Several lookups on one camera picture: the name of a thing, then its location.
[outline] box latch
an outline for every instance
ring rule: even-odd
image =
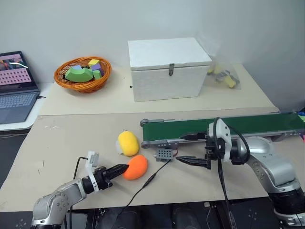
[[[170,63],[170,69],[168,70],[168,74],[169,76],[172,76],[173,74],[173,68],[175,67],[175,64],[174,63]]]

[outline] beige table surface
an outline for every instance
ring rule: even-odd
[[[131,72],[126,68],[113,70],[106,85],[91,94],[81,94],[58,86],[51,88],[40,115],[83,115],[141,112],[170,112],[197,110],[225,110],[248,107],[265,107],[277,112],[254,79],[241,64],[235,64],[241,90],[216,87],[207,76],[198,97],[134,102]]]
[[[12,169],[0,190],[0,211],[31,211],[35,201],[51,193],[61,184],[72,180],[77,158],[88,150],[100,154],[99,164],[111,167],[127,163],[130,158],[119,155],[115,141],[123,130],[130,130],[142,141],[140,120],[208,118],[230,115],[265,114],[266,108],[232,109],[223,111],[186,111],[137,114],[96,114],[40,116],[23,142]],[[179,155],[203,156],[204,144],[183,145]],[[289,158],[304,190],[304,143],[299,137],[276,142],[278,153]],[[117,177],[113,187],[88,195],[75,208],[101,208],[126,205],[163,162],[153,158],[154,150],[141,149],[149,161],[146,174],[134,181]],[[264,197],[264,191],[248,165],[223,165],[229,199]],[[85,176],[84,162],[77,176]],[[177,160],[169,163],[132,202],[147,205],[174,202],[221,200],[224,195],[219,183],[217,164],[212,169],[192,167]]]

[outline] wicker basket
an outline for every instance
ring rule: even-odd
[[[69,80],[65,80],[63,78],[63,74],[72,66],[80,64],[82,67],[88,66],[88,63],[91,59],[97,59],[100,60],[101,67],[104,71],[104,76],[101,79],[98,80],[91,80],[84,83],[75,83],[71,82]],[[91,93],[99,90],[101,87],[104,86],[106,81],[108,80],[111,73],[111,65],[110,63],[97,56],[88,56],[88,57],[81,57],[74,60],[71,60],[69,62],[64,63],[62,66],[60,66],[54,73],[54,80],[56,83],[62,87],[70,88],[79,92],[84,93]]]

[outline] white storage box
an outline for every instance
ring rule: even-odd
[[[136,102],[198,96],[210,57],[195,38],[128,41]]]

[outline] laptop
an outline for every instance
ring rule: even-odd
[[[24,122],[39,93],[22,52],[0,54],[0,124]]]

